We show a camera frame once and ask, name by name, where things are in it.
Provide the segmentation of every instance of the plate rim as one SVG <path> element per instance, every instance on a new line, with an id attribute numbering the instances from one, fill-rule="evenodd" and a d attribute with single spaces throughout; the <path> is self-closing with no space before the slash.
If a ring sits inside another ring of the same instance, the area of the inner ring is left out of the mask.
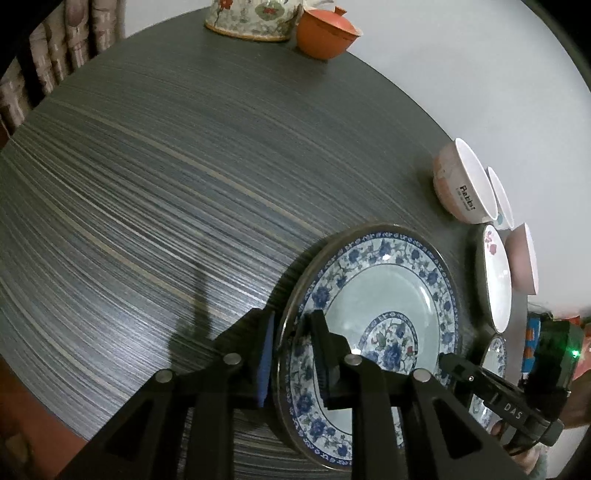
<path id="1" fill-rule="evenodd" d="M 484 364 L 484 359 L 486 357 L 486 353 L 487 353 L 489 347 L 491 346 L 492 342 L 495 341 L 495 339 L 497 339 L 497 338 L 501 340 L 501 342 L 503 343 L 503 346 L 505 347 L 505 355 L 503 356 L 505 358 L 505 371 L 503 372 L 503 376 L 502 376 L 502 379 L 504 380 L 505 376 L 507 375 L 507 340 L 505 339 L 505 337 L 502 334 L 495 333 L 490 337 L 490 339 L 488 340 L 488 342 L 484 346 L 484 350 L 482 352 L 482 356 L 480 358 L 478 365 L 479 365 L 479 367 L 482 367 L 482 365 Z M 472 406 L 472 400 L 474 400 L 474 397 L 475 397 L 474 393 L 471 393 L 470 396 L 468 397 L 468 402 L 467 402 L 468 412 L 470 412 L 470 407 Z M 486 427 L 483 427 L 483 428 L 487 429 L 489 424 L 490 424 L 490 420 L 489 420 L 489 423 L 486 424 Z"/>
<path id="2" fill-rule="evenodd" d="M 507 327 L 509 326 L 509 322 L 511 321 L 511 308 L 509 307 L 509 315 L 507 318 L 507 324 L 505 325 L 505 328 L 503 328 L 502 330 L 499 330 L 499 328 L 496 325 L 496 321 L 495 321 L 495 316 L 492 313 L 492 305 L 491 305 L 491 291 L 489 289 L 489 276 L 488 276 L 488 271 L 486 269 L 486 242 L 485 242 L 485 238 L 486 238 L 486 232 L 489 229 L 489 227 L 491 228 L 491 231 L 498 237 L 499 239 L 499 244 L 501 246 L 501 250 L 504 253 L 504 258 L 506 258 L 507 260 L 507 269 L 509 269 L 509 305 L 511 305 L 511 301 L 513 299 L 513 282 L 511 280 L 511 267 L 509 265 L 509 255 L 507 254 L 507 251 L 505 249 L 505 244 L 503 243 L 503 239 L 501 238 L 501 235 L 499 234 L 498 230 L 495 228 L 495 226 L 491 223 L 487 223 L 484 228 L 482 229 L 482 235 L 481 235 L 481 240 L 482 240 L 482 245 L 480 247 L 480 253 L 482 254 L 482 265 L 481 267 L 483 268 L 483 277 L 484 277 L 484 287 L 486 288 L 486 308 L 483 310 L 486 310 L 486 315 L 490 320 L 490 323 L 495 331 L 495 333 L 501 334 L 504 331 L 507 330 Z"/>
<path id="3" fill-rule="evenodd" d="M 357 227 L 349 228 L 345 231 L 340 233 L 336 233 L 329 237 L 328 243 L 326 246 L 312 259 L 309 265 L 306 267 L 302 275 L 297 280 L 295 287 L 293 288 L 290 298 L 287 301 L 283 314 L 281 315 L 281 320 L 277 327 L 277 335 L 275 337 L 275 351 L 276 356 L 273 362 L 273 375 L 272 375 L 272 395 L 275 404 L 275 408 L 277 410 L 277 417 L 280 423 L 282 424 L 283 430 L 287 432 L 290 440 L 296 447 L 296 449 L 301 452 L 305 457 L 312 460 L 314 463 L 318 465 L 323 465 L 328 469 L 337 470 L 337 471 L 346 471 L 349 472 L 351 467 L 346 465 L 336 465 L 334 463 L 330 463 L 328 461 L 323 460 L 319 455 L 315 454 L 310 448 L 306 446 L 303 442 L 302 438 L 297 434 L 296 430 L 291 427 L 291 415 L 289 413 L 289 406 L 287 404 L 287 399 L 284 395 L 281 395 L 283 381 L 282 381 L 282 363 L 284 362 L 284 355 L 285 355 L 285 347 L 287 343 L 287 339 L 291 336 L 294 332 L 294 321 L 297 316 L 300 303 L 303 301 L 304 297 L 306 296 L 306 292 L 310 286 L 310 283 L 314 280 L 318 272 L 326 265 L 326 263 L 336 254 L 338 251 L 343 248 L 344 246 L 348 245 L 352 241 L 356 240 L 357 238 L 363 237 L 364 235 L 369 235 L 371 233 L 377 232 L 393 232 L 398 233 L 400 235 L 407 235 L 412 237 L 413 239 L 421 242 L 421 244 L 426 247 L 435 257 L 435 259 L 439 262 L 439 266 L 441 270 L 447 275 L 447 280 L 450 283 L 450 289 L 454 294 L 456 299 L 456 310 L 457 310 L 457 322 L 456 322 L 456 332 L 459 334 L 459 323 L 460 314 L 462 308 L 460 306 L 459 297 L 457 296 L 457 287 L 456 283 L 451 275 L 449 267 L 447 263 L 439 253 L 439 250 L 428 240 L 425 239 L 420 233 L 396 223 L 389 223 L 389 222 L 371 222 L 371 223 L 364 223 L 363 225 L 359 225 Z M 462 336 L 456 335 L 456 344 L 454 346 L 454 351 L 459 352 L 462 350 Z"/>

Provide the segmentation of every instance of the blue and white porcelain plate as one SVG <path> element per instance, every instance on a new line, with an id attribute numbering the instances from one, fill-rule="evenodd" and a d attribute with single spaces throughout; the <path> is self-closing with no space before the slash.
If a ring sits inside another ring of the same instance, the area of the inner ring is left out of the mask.
<path id="1" fill-rule="evenodd" d="M 505 378 L 507 349 L 503 337 L 493 337 L 484 354 L 481 365 L 489 372 L 493 372 L 495 375 Z M 470 402 L 470 414 L 480 425 L 482 425 L 483 428 L 488 429 L 488 426 L 491 423 L 492 410 L 486 408 L 482 399 L 475 395 L 472 395 L 472 401 Z"/>
<path id="2" fill-rule="evenodd" d="M 322 309 L 329 330 L 343 335 L 353 353 L 388 371 L 407 374 L 426 368 L 447 385 L 438 355 L 456 352 L 459 340 L 449 273 L 435 249 L 401 228 L 390 228 L 356 238 L 335 252 L 311 280 L 294 325 L 303 314 Z M 351 411 L 325 409 L 310 337 L 294 344 L 290 336 L 285 351 L 278 393 L 287 400 L 284 421 L 292 438 L 324 465 L 350 466 Z M 397 408 L 392 416 L 402 446 Z"/>

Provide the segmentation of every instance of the orange lid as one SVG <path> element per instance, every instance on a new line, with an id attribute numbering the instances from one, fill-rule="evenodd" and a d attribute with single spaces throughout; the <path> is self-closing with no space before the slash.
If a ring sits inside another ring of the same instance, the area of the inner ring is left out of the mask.
<path id="1" fill-rule="evenodd" d="M 334 12 L 331 12 L 330 10 L 320 10 L 318 8 L 310 8 L 307 12 L 333 27 L 340 28 L 341 30 L 350 32 L 354 35 L 359 33 L 353 24 L 343 17 L 343 15 L 347 13 L 347 10 L 344 8 L 335 7 Z"/>

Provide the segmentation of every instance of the white wall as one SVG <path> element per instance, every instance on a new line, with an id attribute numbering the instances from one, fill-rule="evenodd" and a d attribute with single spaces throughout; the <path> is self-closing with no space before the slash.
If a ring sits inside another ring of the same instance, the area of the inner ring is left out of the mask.
<path id="1" fill-rule="evenodd" d="M 581 440 L 587 433 L 589 425 L 565 430 L 559 437 L 558 442 L 548 450 L 548 472 L 547 478 L 554 478 L 559 475 L 564 466 L 573 456 Z"/>
<path id="2" fill-rule="evenodd" d="M 556 314 L 591 307 L 591 93 L 520 0 L 339 0 L 365 35 L 350 49 L 492 166 L 530 225 L 540 293 Z M 127 35 L 209 0 L 126 0 Z M 559 471 L 580 438 L 551 454 Z"/>
<path id="3" fill-rule="evenodd" d="M 211 5 L 210 0 L 119 0 L 124 2 L 124 31 L 129 37 L 151 25 Z"/>

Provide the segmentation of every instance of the bowl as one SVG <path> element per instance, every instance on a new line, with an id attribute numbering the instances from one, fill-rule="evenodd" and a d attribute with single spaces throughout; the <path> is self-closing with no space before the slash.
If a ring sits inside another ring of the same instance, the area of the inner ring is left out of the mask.
<path id="1" fill-rule="evenodd" d="M 342 15 L 346 10 L 336 7 L 334 12 L 304 7 L 297 27 L 297 46 L 312 58 L 332 59 L 342 54 L 363 33 Z"/>
<path id="2" fill-rule="evenodd" d="M 484 312 L 494 329 L 502 333 L 511 316 L 511 272 L 499 233 L 486 225 L 476 251 L 476 282 Z"/>
<path id="3" fill-rule="evenodd" d="M 503 184 L 492 167 L 488 167 L 486 173 L 491 181 L 492 190 L 495 192 L 496 205 L 499 209 L 499 216 L 492 222 L 492 224 L 497 230 L 513 230 L 515 228 L 513 210 L 511 209 L 511 204 L 509 203 Z"/>
<path id="4" fill-rule="evenodd" d="M 472 149 L 456 138 L 433 161 L 433 186 L 446 210 L 464 223 L 496 220 L 499 211 L 491 182 Z"/>
<path id="5" fill-rule="evenodd" d="M 528 295 L 537 295 L 538 261 L 527 223 L 521 224 L 509 234 L 505 246 L 509 256 L 513 286 L 516 290 Z"/>

